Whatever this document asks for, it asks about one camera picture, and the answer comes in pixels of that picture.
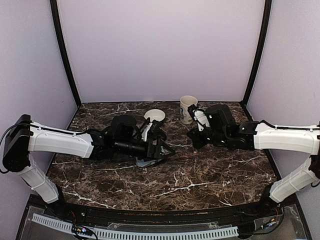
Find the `light blue cloth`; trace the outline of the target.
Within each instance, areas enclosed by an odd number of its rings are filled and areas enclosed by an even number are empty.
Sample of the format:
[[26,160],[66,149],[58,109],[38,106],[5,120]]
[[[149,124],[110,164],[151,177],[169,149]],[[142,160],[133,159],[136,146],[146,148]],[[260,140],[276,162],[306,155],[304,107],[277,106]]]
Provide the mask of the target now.
[[136,165],[139,167],[139,168],[146,168],[148,166],[151,166],[153,164],[155,164],[156,161],[155,160],[149,160],[149,161],[144,161],[144,160],[136,160]]

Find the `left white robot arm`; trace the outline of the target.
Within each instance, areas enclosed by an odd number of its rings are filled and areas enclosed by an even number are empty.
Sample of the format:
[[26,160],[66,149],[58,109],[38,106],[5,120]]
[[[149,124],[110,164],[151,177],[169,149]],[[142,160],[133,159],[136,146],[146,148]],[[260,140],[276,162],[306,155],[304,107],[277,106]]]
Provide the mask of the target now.
[[107,160],[116,154],[136,158],[137,165],[145,168],[175,155],[166,144],[162,120],[147,117],[142,127],[130,115],[112,119],[103,130],[83,132],[52,128],[32,121],[23,114],[2,136],[4,141],[2,164],[5,172],[17,173],[36,191],[60,218],[67,218],[70,206],[63,201],[58,186],[52,183],[31,157],[31,152],[50,152],[78,156],[83,159]]

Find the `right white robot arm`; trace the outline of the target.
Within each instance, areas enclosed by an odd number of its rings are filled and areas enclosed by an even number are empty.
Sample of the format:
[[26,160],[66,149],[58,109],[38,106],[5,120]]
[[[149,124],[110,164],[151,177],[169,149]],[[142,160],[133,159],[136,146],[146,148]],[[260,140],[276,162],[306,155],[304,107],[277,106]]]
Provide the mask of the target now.
[[255,205],[255,213],[266,217],[290,195],[320,179],[320,127],[279,126],[265,120],[237,124],[226,104],[215,104],[203,110],[194,104],[188,113],[197,127],[187,133],[193,147],[208,144],[229,150],[286,150],[309,154],[304,163],[283,179],[265,188],[264,196]]

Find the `black checkered glasses case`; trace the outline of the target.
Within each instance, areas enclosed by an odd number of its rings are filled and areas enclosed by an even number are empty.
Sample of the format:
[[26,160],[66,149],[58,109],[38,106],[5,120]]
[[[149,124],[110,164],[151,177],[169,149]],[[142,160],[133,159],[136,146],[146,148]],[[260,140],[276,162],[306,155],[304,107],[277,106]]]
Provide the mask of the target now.
[[166,141],[166,140],[167,140],[167,135],[166,135],[164,132],[158,132],[158,133],[156,134],[156,137],[157,137],[158,139],[161,139],[162,141]]

